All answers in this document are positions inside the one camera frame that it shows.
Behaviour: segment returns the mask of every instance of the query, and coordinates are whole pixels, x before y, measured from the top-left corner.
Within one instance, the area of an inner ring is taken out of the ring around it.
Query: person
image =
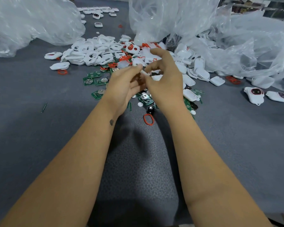
[[[161,80],[140,74],[140,65],[115,71],[97,106],[9,210],[0,227],[86,226],[116,120],[130,98],[146,87],[170,125],[182,190],[195,226],[271,226],[186,109],[182,74],[169,52],[156,48],[151,53],[162,59],[145,71],[161,69]]]

